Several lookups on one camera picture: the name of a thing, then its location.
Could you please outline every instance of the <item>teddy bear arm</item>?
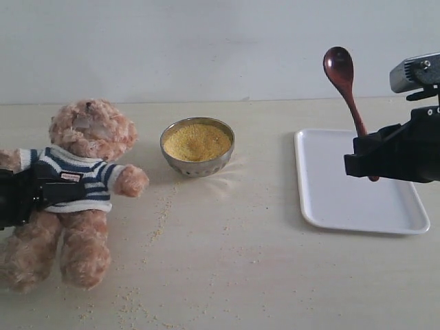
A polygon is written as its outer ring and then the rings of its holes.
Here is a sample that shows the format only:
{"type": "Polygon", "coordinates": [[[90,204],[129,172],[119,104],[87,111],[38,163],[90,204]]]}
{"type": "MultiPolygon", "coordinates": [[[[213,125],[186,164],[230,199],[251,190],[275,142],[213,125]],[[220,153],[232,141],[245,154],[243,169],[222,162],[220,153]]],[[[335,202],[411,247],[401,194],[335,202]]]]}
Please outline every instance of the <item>teddy bear arm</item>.
{"type": "Polygon", "coordinates": [[[21,157],[19,149],[0,149],[0,168],[13,171],[21,170],[21,157]]]}
{"type": "Polygon", "coordinates": [[[149,185],[146,173],[134,165],[126,165],[115,180],[113,191],[117,195],[139,197],[149,185]]]}

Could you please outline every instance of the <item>wooden spoon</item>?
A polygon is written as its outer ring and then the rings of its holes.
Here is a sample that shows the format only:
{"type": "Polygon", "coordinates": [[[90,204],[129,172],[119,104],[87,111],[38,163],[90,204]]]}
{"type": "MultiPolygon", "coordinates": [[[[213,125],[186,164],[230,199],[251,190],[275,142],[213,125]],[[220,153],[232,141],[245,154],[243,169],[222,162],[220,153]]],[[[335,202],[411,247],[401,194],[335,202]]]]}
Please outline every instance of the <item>wooden spoon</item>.
{"type": "MultiPolygon", "coordinates": [[[[356,108],[353,97],[354,68],[350,53],[343,47],[332,47],[325,53],[322,66],[327,78],[349,106],[357,136],[366,135],[367,130],[356,108]]],[[[369,179],[372,182],[376,182],[379,177],[369,177],[369,179]]]]}

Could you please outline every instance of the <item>striped shirt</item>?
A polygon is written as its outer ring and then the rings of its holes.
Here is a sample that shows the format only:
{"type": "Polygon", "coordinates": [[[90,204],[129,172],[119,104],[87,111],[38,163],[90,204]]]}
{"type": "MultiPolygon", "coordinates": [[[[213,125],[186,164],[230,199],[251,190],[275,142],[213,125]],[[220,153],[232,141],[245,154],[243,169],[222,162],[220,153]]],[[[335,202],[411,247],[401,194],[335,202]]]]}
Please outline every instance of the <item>striped shirt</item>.
{"type": "Polygon", "coordinates": [[[99,158],[75,156],[63,148],[51,145],[42,150],[20,149],[21,170],[42,162],[49,164],[57,175],[66,179],[82,178],[86,196],[78,201],[58,203],[46,208],[48,212],[67,213],[83,210],[111,211],[110,191],[125,168],[123,165],[107,163],[99,158]]]}

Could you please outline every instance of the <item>teddy bear head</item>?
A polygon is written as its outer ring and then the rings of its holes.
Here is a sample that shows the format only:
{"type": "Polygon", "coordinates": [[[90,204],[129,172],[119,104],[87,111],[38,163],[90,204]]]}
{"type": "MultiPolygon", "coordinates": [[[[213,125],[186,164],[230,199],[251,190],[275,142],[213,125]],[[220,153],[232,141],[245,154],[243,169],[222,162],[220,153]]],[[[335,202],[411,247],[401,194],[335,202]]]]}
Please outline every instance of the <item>teddy bear head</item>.
{"type": "Polygon", "coordinates": [[[79,157],[115,161],[138,140],[134,123],[104,99],[80,100],[52,117],[49,137],[79,157]]]}

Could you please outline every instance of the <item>yellow grain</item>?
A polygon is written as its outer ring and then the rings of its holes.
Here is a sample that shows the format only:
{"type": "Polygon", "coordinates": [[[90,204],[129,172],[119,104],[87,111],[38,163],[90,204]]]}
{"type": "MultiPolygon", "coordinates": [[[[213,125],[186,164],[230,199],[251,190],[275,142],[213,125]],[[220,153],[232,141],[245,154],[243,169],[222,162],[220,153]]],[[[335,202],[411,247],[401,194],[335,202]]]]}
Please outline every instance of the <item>yellow grain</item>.
{"type": "Polygon", "coordinates": [[[231,147],[229,137],[217,127],[192,124],[174,132],[164,143],[165,151],[186,162],[205,162],[223,155],[231,147]]]}

